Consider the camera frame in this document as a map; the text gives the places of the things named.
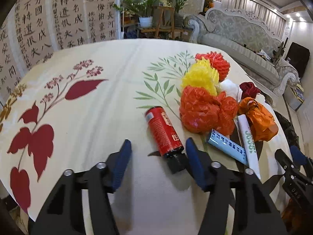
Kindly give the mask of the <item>white tube green lettering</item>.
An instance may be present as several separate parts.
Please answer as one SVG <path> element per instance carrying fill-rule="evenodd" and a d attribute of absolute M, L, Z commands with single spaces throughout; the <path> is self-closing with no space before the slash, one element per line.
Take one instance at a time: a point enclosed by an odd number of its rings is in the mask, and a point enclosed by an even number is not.
<path fill-rule="evenodd" d="M 249 168 L 255 172 L 259 179 L 261 179 L 257 150 L 246 115 L 242 114 L 238 116 L 238 124 L 242 141 L 244 143 L 244 149 L 246 151 Z"/>

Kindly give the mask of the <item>orange snack wrapper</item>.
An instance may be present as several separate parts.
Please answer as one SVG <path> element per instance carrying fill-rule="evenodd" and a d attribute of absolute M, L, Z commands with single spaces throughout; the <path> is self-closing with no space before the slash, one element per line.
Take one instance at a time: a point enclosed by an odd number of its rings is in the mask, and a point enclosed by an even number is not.
<path fill-rule="evenodd" d="M 254 141 L 270 141 L 277 135 L 279 128 L 273 115 L 259 102 L 251 97 L 239 103 L 239 115 L 246 115 Z"/>

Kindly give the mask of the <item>light blue box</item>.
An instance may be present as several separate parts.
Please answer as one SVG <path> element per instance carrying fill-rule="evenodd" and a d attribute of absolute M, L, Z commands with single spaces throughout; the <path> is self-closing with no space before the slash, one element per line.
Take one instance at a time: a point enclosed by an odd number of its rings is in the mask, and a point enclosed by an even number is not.
<path fill-rule="evenodd" d="M 248 166 L 245 149 L 216 130 L 211 130 L 206 141 L 226 155 L 234 158 L 243 165 Z"/>

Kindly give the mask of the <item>dark red mesh bag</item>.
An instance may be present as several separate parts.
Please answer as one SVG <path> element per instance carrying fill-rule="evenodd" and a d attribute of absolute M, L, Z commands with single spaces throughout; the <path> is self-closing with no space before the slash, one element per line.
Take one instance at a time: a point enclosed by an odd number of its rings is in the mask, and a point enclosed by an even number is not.
<path fill-rule="evenodd" d="M 248 97 L 255 99 L 257 94 L 261 93 L 260 89 L 257 88 L 253 82 L 243 82 L 239 87 L 242 90 L 242 99 Z"/>

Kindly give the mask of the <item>red spray can black cap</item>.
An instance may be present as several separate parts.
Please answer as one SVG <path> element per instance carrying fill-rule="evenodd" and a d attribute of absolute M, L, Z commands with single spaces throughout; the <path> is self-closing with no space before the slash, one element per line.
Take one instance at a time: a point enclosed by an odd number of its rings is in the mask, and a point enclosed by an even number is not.
<path fill-rule="evenodd" d="M 159 154 L 166 161 L 171 173 L 183 171 L 187 166 L 187 156 L 165 110 L 161 106 L 152 107 L 146 111 L 145 119 Z"/>

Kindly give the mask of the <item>red-orange plastic bag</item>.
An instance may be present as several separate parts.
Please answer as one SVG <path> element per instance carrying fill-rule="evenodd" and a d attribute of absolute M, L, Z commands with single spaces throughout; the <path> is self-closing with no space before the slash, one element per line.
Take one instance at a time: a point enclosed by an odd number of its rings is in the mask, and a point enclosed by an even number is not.
<path fill-rule="evenodd" d="M 212 96 L 205 88 L 188 85 L 181 94 L 180 120 L 191 133 L 214 129 L 224 136 L 232 135 L 237 112 L 238 102 L 225 92 Z"/>

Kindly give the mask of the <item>yellow foam net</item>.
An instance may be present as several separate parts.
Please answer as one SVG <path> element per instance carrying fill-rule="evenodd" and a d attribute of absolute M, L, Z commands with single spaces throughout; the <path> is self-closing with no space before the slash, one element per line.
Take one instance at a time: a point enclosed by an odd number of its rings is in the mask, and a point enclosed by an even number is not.
<path fill-rule="evenodd" d="M 209 60 L 202 58 L 190 67 L 182 78 L 181 87 L 187 86 L 206 89 L 211 96 L 217 96 L 216 86 L 219 83 L 219 72 L 211 66 Z"/>

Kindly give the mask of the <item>black trash bag bin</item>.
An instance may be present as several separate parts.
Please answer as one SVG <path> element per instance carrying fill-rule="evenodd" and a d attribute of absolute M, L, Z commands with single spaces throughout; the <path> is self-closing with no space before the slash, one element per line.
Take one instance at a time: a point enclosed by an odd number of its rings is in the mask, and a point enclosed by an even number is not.
<path fill-rule="evenodd" d="M 283 129 L 289 147 L 296 146 L 299 149 L 299 136 L 297 136 L 294 126 L 279 112 L 275 111 L 275 115 Z"/>

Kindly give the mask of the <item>grey storage box with magazines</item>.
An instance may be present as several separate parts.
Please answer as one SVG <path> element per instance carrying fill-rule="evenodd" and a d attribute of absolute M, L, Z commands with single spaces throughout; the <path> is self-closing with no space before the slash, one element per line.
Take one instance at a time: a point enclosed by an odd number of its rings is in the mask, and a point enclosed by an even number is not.
<path fill-rule="evenodd" d="M 284 92 L 284 97 L 288 105 L 295 111 L 304 103 L 304 89 L 301 84 L 297 84 L 295 87 L 287 86 Z"/>

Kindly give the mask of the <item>white crumpled plastic bag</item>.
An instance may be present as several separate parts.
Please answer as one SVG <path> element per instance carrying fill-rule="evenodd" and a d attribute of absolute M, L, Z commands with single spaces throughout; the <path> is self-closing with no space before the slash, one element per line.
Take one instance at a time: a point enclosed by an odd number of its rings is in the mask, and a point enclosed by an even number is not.
<path fill-rule="evenodd" d="M 220 82 L 216 89 L 218 93 L 225 92 L 227 97 L 233 97 L 237 102 L 241 100 L 242 89 L 229 79 Z"/>

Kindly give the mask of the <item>floral cream tablecloth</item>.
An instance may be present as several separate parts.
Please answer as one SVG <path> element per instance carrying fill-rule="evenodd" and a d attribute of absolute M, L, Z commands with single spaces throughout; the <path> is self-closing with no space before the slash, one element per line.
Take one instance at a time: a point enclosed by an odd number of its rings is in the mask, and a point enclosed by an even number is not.
<path fill-rule="evenodd" d="M 221 53 L 230 63 L 227 79 L 248 82 L 227 53 L 209 46 L 161 39 L 98 42 L 64 49 L 36 65 L 18 85 L 21 96 L 8 101 L 1 125 L 1 181 L 18 205 L 36 221 L 60 176 L 105 162 L 125 140 L 132 154 L 121 186 L 108 194 L 118 234 L 199 234 L 209 193 L 186 168 L 172 174 L 160 156 L 145 119 L 161 106 L 186 153 L 192 138 L 200 151 L 227 169 L 243 165 L 207 143 L 207 133 L 191 133 L 180 120 L 182 78 L 196 54 Z M 277 149 L 290 155 L 282 127 L 270 141 L 255 142 L 261 183 L 280 215 L 288 197 L 280 179 Z M 87 190 L 82 191 L 85 234 L 94 234 Z"/>

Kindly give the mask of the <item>ornate grey sofa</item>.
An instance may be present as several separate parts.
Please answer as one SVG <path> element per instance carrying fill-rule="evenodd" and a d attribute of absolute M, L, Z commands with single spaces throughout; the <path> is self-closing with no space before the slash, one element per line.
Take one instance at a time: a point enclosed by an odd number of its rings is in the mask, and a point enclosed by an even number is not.
<path fill-rule="evenodd" d="M 282 58 L 283 41 L 252 12 L 211 8 L 205 15 L 187 15 L 189 41 L 226 52 L 262 88 L 276 96 L 299 83 L 297 70 Z"/>

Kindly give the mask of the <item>tall green plant grey pot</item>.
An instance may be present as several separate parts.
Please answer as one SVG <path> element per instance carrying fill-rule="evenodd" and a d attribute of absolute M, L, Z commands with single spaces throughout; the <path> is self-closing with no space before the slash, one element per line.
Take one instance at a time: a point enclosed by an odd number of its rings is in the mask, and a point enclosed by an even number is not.
<path fill-rule="evenodd" d="M 174 27 L 175 28 L 182 28 L 183 27 L 183 15 L 181 15 L 179 12 L 182 10 L 185 6 L 185 3 L 188 0 L 175 0 L 174 5 Z"/>

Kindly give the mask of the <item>white potted plant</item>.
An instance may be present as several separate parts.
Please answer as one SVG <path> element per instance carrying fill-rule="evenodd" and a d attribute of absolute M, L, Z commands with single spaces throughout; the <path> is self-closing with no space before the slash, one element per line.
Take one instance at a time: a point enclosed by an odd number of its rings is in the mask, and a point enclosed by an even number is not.
<path fill-rule="evenodd" d="M 152 28 L 153 25 L 153 5 L 157 0 L 121 0 L 118 6 L 113 7 L 118 11 L 127 11 L 136 15 L 139 19 L 139 26 L 143 29 Z"/>

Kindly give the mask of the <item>dark cabinet by wall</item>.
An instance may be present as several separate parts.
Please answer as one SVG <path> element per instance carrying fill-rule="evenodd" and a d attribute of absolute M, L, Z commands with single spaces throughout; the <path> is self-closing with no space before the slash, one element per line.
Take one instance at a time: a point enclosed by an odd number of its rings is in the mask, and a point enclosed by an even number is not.
<path fill-rule="evenodd" d="M 302 78 L 305 73 L 309 58 L 310 51 L 308 48 L 303 47 L 298 43 L 292 42 L 285 60 L 297 70 L 299 78 Z"/>

